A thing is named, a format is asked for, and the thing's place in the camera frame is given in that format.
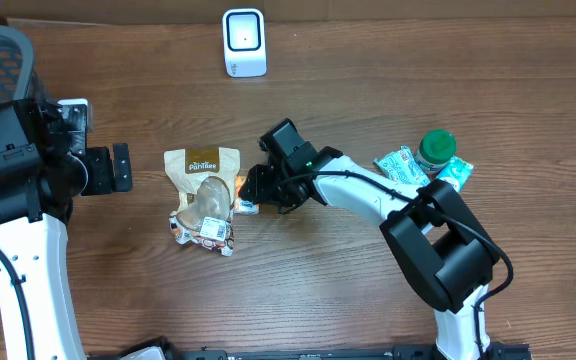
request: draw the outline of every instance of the white arm segment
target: white arm segment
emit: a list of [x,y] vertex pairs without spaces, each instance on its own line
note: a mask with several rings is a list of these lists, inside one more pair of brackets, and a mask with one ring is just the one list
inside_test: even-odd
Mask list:
[[[84,360],[66,270],[66,226],[44,214],[42,221],[20,218],[0,225],[0,249],[22,284],[37,359]],[[26,360],[19,304],[0,261],[0,310],[9,360]]]
[[[464,307],[456,314],[452,311],[435,310],[437,349],[447,360],[479,359],[473,307],[477,299],[487,292],[488,285],[476,288],[464,301]],[[490,337],[486,334],[486,318],[483,311],[479,313],[479,334],[485,351],[490,345]]]
[[[355,164],[348,156],[331,160],[321,171],[350,171],[365,175],[402,195],[414,199],[417,197],[418,185],[403,185],[386,179]],[[317,176],[315,188],[323,200],[330,206],[350,210],[375,225],[387,219],[391,211],[401,210],[406,203],[393,199],[390,195],[373,185],[357,178],[344,176]],[[427,234],[432,229],[428,224],[422,229]],[[473,305],[488,291],[488,285],[480,286],[464,301],[463,308],[456,314],[451,311],[435,310],[437,321],[437,348],[448,360],[476,360],[479,351],[475,342],[475,322]],[[490,345],[486,334],[484,313],[479,313],[481,341],[484,349]]]

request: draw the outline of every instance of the beige wall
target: beige wall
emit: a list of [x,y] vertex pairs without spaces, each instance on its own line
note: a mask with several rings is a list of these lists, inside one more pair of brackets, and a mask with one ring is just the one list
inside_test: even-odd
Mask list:
[[215,23],[253,6],[267,21],[576,16],[576,0],[0,0],[4,17],[102,24]]

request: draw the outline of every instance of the wooden tabletop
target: wooden tabletop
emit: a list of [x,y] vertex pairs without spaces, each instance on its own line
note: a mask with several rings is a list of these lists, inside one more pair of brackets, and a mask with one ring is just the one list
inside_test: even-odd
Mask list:
[[[515,267],[486,303],[488,333],[576,359],[576,18],[268,24],[257,79],[226,75],[218,25],[27,34],[52,94],[94,105],[90,145],[130,145],[134,190],[75,201],[68,275],[86,352],[161,334],[227,351],[434,341],[431,308],[347,211],[237,216],[230,258],[175,243],[164,151],[238,148],[245,171],[289,117],[373,170],[428,130],[454,133],[475,164],[463,197]],[[497,265],[493,284],[504,277]]]

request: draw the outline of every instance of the green cap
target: green cap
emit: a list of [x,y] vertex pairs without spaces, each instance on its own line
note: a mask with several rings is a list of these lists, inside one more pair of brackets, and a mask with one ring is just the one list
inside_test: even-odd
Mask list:
[[457,141],[446,130],[429,131],[419,144],[421,156],[433,164],[443,164],[457,152]]

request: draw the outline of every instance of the teal packet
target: teal packet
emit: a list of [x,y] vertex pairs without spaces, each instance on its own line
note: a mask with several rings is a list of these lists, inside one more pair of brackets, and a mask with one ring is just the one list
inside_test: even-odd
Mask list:
[[401,150],[393,151],[381,160],[375,159],[375,164],[392,181],[407,185],[426,186],[430,179],[415,162],[415,158],[407,146]]
[[461,158],[453,156],[439,172],[437,179],[452,185],[459,192],[468,181],[475,167]]

